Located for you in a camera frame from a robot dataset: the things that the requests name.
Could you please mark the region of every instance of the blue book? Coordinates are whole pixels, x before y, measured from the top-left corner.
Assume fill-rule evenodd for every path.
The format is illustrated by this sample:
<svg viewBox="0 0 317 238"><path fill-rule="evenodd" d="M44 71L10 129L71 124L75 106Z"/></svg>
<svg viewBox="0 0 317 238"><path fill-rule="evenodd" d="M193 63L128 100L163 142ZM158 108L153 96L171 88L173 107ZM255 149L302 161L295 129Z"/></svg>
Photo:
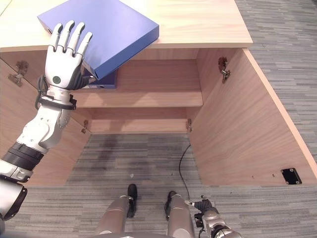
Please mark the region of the blue book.
<svg viewBox="0 0 317 238"><path fill-rule="evenodd" d="M119 0L69 0L38 16L48 31L58 23L84 22L93 37L84 66L102 79L159 37L159 25Z"/></svg>
<svg viewBox="0 0 317 238"><path fill-rule="evenodd" d="M118 70L114 70L107 76L88 84L84 88L116 89L117 75L118 75ZM91 76L91 73L87 69L84 69L83 76Z"/></svg>

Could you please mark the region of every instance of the cabinet hinge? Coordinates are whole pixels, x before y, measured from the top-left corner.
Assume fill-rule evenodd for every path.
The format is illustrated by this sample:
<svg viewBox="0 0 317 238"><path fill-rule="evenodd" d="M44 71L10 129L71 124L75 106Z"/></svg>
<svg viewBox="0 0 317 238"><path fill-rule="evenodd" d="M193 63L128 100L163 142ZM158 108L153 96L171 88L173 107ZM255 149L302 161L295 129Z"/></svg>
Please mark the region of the cabinet hinge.
<svg viewBox="0 0 317 238"><path fill-rule="evenodd" d="M27 61L18 61L15 65L18 74L9 74L8 79L15 83L17 86L22 86L22 78L28 71L29 63Z"/></svg>
<svg viewBox="0 0 317 238"><path fill-rule="evenodd" d="M219 71L222 74L222 83L225 83L229 76L231 75L231 72L229 70L226 70L227 68L227 57L220 57L218 59L218 66L219 66Z"/></svg>
<svg viewBox="0 0 317 238"><path fill-rule="evenodd" d="M186 129L187 129L187 132L192 132L192 120L191 119L187 120Z"/></svg>
<svg viewBox="0 0 317 238"><path fill-rule="evenodd" d="M86 133L86 130L87 130L87 126L88 126L88 120L84 120L84 128L82 128L81 132L82 133Z"/></svg>

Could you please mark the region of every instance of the wooden desk top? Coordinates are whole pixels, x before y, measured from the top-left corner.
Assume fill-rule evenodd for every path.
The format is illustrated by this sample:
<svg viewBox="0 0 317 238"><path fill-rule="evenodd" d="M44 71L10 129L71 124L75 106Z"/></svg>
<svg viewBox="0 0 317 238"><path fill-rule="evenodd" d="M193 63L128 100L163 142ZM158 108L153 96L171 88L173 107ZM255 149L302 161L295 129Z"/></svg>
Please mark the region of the wooden desk top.
<svg viewBox="0 0 317 238"><path fill-rule="evenodd" d="M247 48L252 39L234 0L121 0L160 25L149 48ZM0 16L0 52L45 50L37 16L65 0L12 0Z"/></svg>

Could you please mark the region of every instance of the gray carpet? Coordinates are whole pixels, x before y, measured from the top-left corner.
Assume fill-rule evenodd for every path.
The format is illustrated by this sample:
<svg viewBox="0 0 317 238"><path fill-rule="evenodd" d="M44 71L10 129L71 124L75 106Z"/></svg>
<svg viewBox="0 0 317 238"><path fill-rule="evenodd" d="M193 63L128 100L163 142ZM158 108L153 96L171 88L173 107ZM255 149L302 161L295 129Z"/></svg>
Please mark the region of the gray carpet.
<svg viewBox="0 0 317 238"><path fill-rule="evenodd" d="M316 1L236 2L255 42L254 57L317 159ZM178 161L188 143L186 135L92 136L67 185L29 188L7 230L29 237L87 237L111 201L134 182L138 211L126 230L164 234L167 192L186 197ZM189 149L182 171L191 198L208 196L244 237L317 238L317 187L207 187L195 168Z"/></svg>

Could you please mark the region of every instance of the silver robot leg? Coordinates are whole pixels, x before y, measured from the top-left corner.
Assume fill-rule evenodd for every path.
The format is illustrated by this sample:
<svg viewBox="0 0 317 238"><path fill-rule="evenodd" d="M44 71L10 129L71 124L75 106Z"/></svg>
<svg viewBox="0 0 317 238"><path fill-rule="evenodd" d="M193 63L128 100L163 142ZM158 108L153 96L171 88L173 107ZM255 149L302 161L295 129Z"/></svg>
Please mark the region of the silver robot leg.
<svg viewBox="0 0 317 238"><path fill-rule="evenodd" d="M121 196L114 200L101 218L95 231L95 235L123 233L128 210L128 196Z"/></svg>
<svg viewBox="0 0 317 238"><path fill-rule="evenodd" d="M172 196L167 235L175 238L194 238L194 227L188 205L181 195Z"/></svg>

